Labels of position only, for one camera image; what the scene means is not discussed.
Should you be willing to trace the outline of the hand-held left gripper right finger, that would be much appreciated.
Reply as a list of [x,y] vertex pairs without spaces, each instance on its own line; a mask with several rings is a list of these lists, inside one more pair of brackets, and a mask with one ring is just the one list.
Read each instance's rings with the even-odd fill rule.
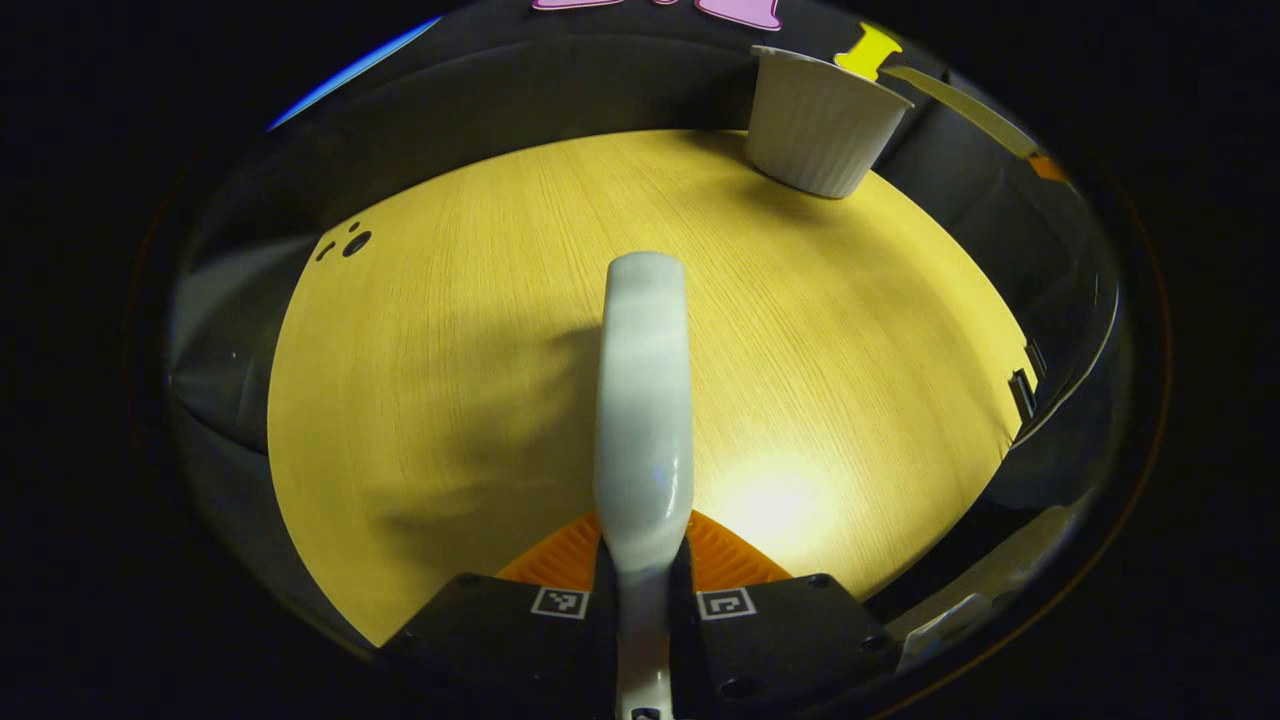
[[678,719],[797,719],[891,676],[901,644],[832,575],[794,575],[694,512],[672,566]]

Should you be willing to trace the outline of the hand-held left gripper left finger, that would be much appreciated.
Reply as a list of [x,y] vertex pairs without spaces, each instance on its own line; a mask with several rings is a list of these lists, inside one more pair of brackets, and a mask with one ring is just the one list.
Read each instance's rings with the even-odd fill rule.
[[449,579],[376,652],[421,719],[612,719],[618,601],[588,512],[495,575]]

